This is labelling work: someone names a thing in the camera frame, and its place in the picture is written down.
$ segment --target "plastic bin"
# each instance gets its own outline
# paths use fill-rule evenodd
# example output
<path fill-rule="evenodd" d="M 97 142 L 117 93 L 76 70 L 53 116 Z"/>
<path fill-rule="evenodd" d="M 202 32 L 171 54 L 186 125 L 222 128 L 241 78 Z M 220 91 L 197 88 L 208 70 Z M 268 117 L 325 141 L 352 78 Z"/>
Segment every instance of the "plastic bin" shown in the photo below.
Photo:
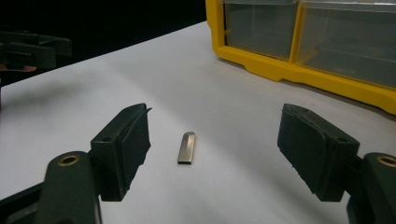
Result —
<path fill-rule="evenodd" d="M 298 0 L 224 0 L 226 44 L 287 60 Z"/>
<path fill-rule="evenodd" d="M 298 64 L 396 89 L 396 0 L 302 0 Z"/>

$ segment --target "storage organizer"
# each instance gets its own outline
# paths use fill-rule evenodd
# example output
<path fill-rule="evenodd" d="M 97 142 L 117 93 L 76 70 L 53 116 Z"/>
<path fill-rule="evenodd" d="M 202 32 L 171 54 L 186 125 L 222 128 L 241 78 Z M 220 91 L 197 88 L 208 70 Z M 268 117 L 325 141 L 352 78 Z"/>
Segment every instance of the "storage organizer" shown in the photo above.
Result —
<path fill-rule="evenodd" d="M 396 114 L 396 0 L 206 0 L 216 54 Z"/>

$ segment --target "table surface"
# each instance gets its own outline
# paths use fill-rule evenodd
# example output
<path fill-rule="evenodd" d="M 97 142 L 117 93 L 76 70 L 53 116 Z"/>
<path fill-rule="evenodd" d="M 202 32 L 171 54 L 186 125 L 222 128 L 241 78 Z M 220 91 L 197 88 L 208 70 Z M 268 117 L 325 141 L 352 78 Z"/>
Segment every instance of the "table surface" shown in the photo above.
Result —
<path fill-rule="evenodd" d="M 219 59 L 206 22 L 2 89 L 0 199 L 42 182 L 47 164 L 90 141 L 124 107 L 146 103 L 152 144 L 104 223 L 347 223 L 276 146 L 283 104 L 306 107 L 361 142 L 395 153 L 396 118 L 376 107 Z M 178 165 L 183 133 L 197 135 Z"/>

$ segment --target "dark background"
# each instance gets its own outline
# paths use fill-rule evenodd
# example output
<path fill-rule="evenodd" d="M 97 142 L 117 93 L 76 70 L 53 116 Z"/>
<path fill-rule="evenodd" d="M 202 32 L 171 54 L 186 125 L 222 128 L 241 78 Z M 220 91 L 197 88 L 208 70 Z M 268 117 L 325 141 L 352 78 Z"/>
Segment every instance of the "dark background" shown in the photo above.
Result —
<path fill-rule="evenodd" d="M 77 63 L 205 21 L 205 0 L 1 0 L 0 24 L 72 41 L 73 57 L 57 57 L 57 66 Z M 1 86 L 33 77 L 2 72 Z"/>

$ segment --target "black mechanical part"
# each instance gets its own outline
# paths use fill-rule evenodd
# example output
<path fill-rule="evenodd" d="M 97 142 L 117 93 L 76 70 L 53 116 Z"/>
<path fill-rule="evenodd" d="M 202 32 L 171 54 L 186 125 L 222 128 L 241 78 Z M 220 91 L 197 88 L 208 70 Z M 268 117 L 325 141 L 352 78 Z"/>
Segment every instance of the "black mechanical part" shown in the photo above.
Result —
<path fill-rule="evenodd" d="M 55 68 L 56 55 L 72 56 L 69 39 L 0 26 L 0 63 L 8 69 L 22 69 L 25 65 Z"/>
<path fill-rule="evenodd" d="M 145 104 L 129 106 L 93 138 L 89 153 L 53 159 L 43 183 L 0 201 L 0 224 L 102 223 L 98 195 L 121 201 L 149 151 L 148 112 Z"/>
<path fill-rule="evenodd" d="M 283 106 L 277 144 L 301 178 L 323 202 L 350 195 L 351 224 L 396 223 L 396 158 L 357 156 L 359 142 L 314 112 Z"/>

